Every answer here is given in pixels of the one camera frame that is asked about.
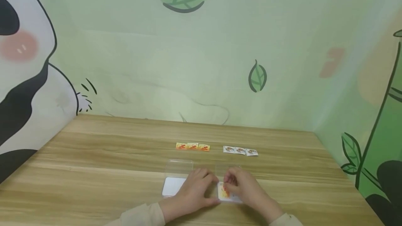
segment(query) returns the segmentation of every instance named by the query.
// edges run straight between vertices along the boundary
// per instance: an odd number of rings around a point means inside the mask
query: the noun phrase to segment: transparent container
[[[168,160],[165,169],[165,183],[163,184],[162,196],[172,197],[182,187],[188,174],[193,171],[192,160]]]
[[[226,193],[226,189],[223,187],[223,181],[225,174],[227,173],[228,169],[231,167],[240,167],[241,166],[237,163],[217,163],[215,165],[215,175],[219,179],[219,183],[217,184],[217,196],[219,200],[222,202],[234,202],[234,203],[243,203],[239,197],[237,197],[235,194],[227,193],[227,196],[224,196]]]

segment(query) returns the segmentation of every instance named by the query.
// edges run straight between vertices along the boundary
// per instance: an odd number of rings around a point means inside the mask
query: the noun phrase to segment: white card
[[[227,189],[225,189],[223,182],[220,181],[217,185],[217,188],[219,200],[224,202],[243,203],[237,195],[231,194]]]
[[[246,149],[246,155],[247,156],[258,156],[257,150],[254,149]]]
[[[174,178],[168,177],[165,179],[165,184],[163,185],[162,196],[164,197],[172,197],[177,194],[180,188],[183,186],[183,183],[186,181],[186,178]]]
[[[243,148],[235,147],[235,148],[234,148],[234,153],[235,153],[235,154],[246,155],[246,150],[243,149]]]
[[[224,153],[234,154],[235,153],[235,147],[224,146]]]

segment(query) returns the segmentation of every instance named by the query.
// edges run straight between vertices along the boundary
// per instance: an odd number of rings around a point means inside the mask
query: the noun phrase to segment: orange card
[[[186,143],[177,142],[177,143],[176,143],[176,149],[187,149],[187,144],[186,144]]]
[[[198,149],[198,143],[187,143],[187,149]]]
[[[211,146],[206,145],[206,144],[199,144],[198,145],[198,150],[201,150],[201,151],[209,152],[210,148],[211,148]]]

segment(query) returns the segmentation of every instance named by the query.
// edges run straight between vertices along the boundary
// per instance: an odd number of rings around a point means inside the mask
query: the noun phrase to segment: green wall
[[[180,13],[166,0],[40,1],[51,62],[92,102],[82,112],[309,131],[376,2],[200,0]]]

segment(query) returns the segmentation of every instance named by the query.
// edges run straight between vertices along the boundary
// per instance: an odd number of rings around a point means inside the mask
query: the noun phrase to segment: panda cheek blush
[[[0,43],[1,57],[14,62],[30,61],[36,56],[37,52],[37,39],[29,32],[23,30],[6,36]]]

